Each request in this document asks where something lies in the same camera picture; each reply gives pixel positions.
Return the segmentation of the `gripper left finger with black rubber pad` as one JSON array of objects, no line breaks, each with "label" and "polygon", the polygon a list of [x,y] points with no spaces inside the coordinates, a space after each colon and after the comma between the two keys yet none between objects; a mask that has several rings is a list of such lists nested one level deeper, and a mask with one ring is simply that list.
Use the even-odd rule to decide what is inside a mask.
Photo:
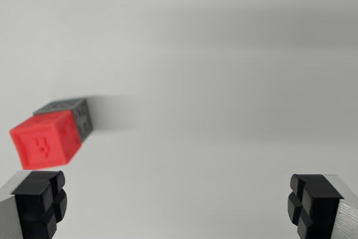
[{"label": "gripper left finger with black rubber pad", "polygon": [[67,210],[62,171],[17,171],[1,186],[1,238],[53,238]]}]

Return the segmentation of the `gripper right finger with black rubber pad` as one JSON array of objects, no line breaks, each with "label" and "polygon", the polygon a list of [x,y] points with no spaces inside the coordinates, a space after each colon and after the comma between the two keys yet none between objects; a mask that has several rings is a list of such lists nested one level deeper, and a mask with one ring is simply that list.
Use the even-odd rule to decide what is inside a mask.
[{"label": "gripper right finger with black rubber pad", "polygon": [[300,238],[357,238],[357,195],[337,176],[293,174],[290,221]]}]

